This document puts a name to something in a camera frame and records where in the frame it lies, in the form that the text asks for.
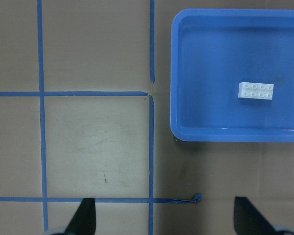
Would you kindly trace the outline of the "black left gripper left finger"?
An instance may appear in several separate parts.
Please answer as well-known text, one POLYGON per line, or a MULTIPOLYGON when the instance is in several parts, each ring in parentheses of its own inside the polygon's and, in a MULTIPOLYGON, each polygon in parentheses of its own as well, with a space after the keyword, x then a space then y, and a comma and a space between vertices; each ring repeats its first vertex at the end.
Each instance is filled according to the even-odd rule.
POLYGON ((94 235, 96 232, 96 207, 94 198, 84 198, 66 227, 65 235, 94 235))

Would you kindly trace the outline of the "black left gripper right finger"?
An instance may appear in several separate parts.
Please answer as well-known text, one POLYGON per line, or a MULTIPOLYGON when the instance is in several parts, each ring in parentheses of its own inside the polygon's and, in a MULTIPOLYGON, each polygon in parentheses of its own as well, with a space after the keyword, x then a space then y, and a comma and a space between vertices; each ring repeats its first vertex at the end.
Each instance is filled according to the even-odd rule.
POLYGON ((234 230, 238 235, 275 235, 276 230, 247 197, 234 199, 234 230))

